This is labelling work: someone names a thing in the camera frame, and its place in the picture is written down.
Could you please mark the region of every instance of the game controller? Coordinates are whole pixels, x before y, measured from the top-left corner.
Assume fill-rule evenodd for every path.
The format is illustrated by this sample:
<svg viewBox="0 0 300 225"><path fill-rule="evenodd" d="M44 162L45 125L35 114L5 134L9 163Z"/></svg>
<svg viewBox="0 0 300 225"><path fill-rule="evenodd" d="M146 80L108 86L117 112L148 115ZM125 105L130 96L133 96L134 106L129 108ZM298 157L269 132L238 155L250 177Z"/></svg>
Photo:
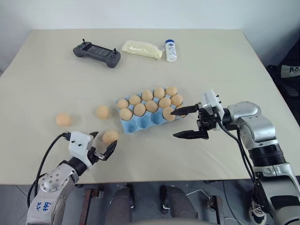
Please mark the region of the game controller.
<svg viewBox="0 0 300 225"><path fill-rule="evenodd" d="M87 56L105 62L109 68L116 67L120 61L121 53L115 48L114 50L110 50L104 47L93 45L91 42L87 42L84 39L82 40L83 42L73 49L75 56Z"/></svg>

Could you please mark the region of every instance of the egg carton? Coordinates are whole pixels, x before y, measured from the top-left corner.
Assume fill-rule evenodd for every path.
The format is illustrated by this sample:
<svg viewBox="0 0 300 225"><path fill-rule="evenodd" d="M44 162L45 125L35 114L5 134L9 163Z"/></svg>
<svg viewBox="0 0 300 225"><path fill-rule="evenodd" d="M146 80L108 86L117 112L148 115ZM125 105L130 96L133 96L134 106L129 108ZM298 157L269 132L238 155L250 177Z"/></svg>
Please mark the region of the egg carton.
<svg viewBox="0 0 300 225"><path fill-rule="evenodd" d="M137 96L139 96L142 100L142 93L137 94ZM153 101L158 105L159 98L154 97ZM163 117L163 109L161 107L158 107L156 112L146 111L143 116L136 116L133 111L134 107L135 106L131 105L131 104L127 107L127 109L129 109L133 114L133 116L130 120L126 121L126 120L120 119L121 124L124 128L125 134L132 134L138 130L145 130L152 126L158 126L158 125L161 125L166 122L172 122L172 121L166 120ZM177 120L177 119L182 119L182 117L176 116L174 120Z"/></svg>

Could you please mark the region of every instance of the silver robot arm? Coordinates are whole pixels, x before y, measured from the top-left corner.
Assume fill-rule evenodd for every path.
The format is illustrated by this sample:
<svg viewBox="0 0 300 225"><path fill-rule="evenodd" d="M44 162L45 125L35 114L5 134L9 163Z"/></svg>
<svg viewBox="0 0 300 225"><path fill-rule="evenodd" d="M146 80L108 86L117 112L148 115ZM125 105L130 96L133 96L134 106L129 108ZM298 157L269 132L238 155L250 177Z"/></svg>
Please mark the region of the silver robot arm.
<svg viewBox="0 0 300 225"><path fill-rule="evenodd" d="M273 124L262 115L260 107L251 102L240 102L223 109L218 95L211 90L202 95L200 103L177 109L172 114L186 115L197 111L199 131L182 131L174 136L208 139L207 131L211 129L237 130L252 159L255 193L262 209L272 215L277 225L300 225L299 183L291 165L285 161Z"/></svg>
<svg viewBox="0 0 300 225"><path fill-rule="evenodd" d="M26 225L61 225L67 198L79 177L99 159L106 161L116 147L117 141L104 154L95 152L92 144L97 134L71 133L68 149L73 157L41 178L40 191L28 209Z"/></svg>

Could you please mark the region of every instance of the brown egg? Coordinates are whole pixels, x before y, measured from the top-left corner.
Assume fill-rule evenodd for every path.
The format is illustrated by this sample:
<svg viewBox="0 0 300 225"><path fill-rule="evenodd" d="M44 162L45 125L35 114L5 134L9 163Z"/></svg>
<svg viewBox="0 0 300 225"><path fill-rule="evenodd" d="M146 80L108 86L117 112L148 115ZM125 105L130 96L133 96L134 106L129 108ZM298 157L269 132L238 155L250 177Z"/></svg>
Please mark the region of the brown egg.
<svg viewBox="0 0 300 225"><path fill-rule="evenodd" d="M165 96L165 90L161 87L155 88L154 97L158 99L162 99Z"/></svg>
<svg viewBox="0 0 300 225"><path fill-rule="evenodd" d="M102 136L102 141L105 144L111 144L111 143L113 143L114 141L116 141L118 139L119 139L119 134L115 130L108 130Z"/></svg>
<svg viewBox="0 0 300 225"><path fill-rule="evenodd" d="M166 90L165 90L165 94L166 95L169 95L169 96L174 96L177 94L177 88L172 86L172 87L168 87Z"/></svg>
<svg viewBox="0 0 300 225"><path fill-rule="evenodd" d="M139 103L135 106L133 112L137 116L143 116L146 112L146 107L142 103Z"/></svg>
<svg viewBox="0 0 300 225"><path fill-rule="evenodd" d="M127 108L120 109L119 114L121 119L126 121L130 120L132 117L132 112Z"/></svg>
<svg viewBox="0 0 300 225"><path fill-rule="evenodd" d="M71 116L67 113L60 113L55 118L55 123L59 127L68 127L71 125Z"/></svg>
<svg viewBox="0 0 300 225"><path fill-rule="evenodd" d="M173 112L174 110L168 106L166 108L163 109L163 117L168 120L168 121L172 121L175 119L175 115L171 115L171 112Z"/></svg>
<svg viewBox="0 0 300 225"><path fill-rule="evenodd" d="M170 98L168 98L168 97L162 98L162 99L159 101L159 103L158 103L158 106L161 107L161 108L166 108L166 107L168 107L168 106L170 106L170 105L171 105L171 100L170 100Z"/></svg>
<svg viewBox="0 0 300 225"><path fill-rule="evenodd" d="M129 103L132 105L137 105L141 102L141 98L138 97L137 95L133 95L129 98Z"/></svg>
<svg viewBox="0 0 300 225"><path fill-rule="evenodd" d="M153 94L150 90L144 90L142 92L142 100L144 101L150 101L153 99Z"/></svg>
<svg viewBox="0 0 300 225"><path fill-rule="evenodd" d="M180 106L178 106L176 109L180 109L180 108L182 108L182 107L185 107L185 105L180 105Z"/></svg>
<svg viewBox="0 0 300 225"><path fill-rule="evenodd" d="M97 108L96 114L99 119L107 119L109 110L106 105L100 105Z"/></svg>
<svg viewBox="0 0 300 225"><path fill-rule="evenodd" d="M183 97L181 95L174 95L171 98L172 105L179 106L182 104L182 102L183 102Z"/></svg>
<svg viewBox="0 0 300 225"><path fill-rule="evenodd" d="M129 106L129 103L127 100L125 99L120 99L118 102L117 102L117 107L119 109L123 109L123 108L127 108Z"/></svg>
<svg viewBox="0 0 300 225"><path fill-rule="evenodd" d="M155 113L158 109L158 105L154 101L148 101L146 102L146 110Z"/></svg>

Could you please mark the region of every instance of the white bottle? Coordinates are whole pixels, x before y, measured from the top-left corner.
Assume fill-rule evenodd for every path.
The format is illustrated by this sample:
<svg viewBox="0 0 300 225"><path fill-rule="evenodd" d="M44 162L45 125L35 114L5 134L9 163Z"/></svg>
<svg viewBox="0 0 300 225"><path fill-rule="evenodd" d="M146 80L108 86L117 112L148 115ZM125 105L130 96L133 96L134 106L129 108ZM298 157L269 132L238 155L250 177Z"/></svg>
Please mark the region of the white bottle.
<svg viewBox="0 0 300 225"><path fill-rule="evenodd" d="M175 41L172 39L165 41L165 56L168 62L174 62L177 60Z"/></svg>

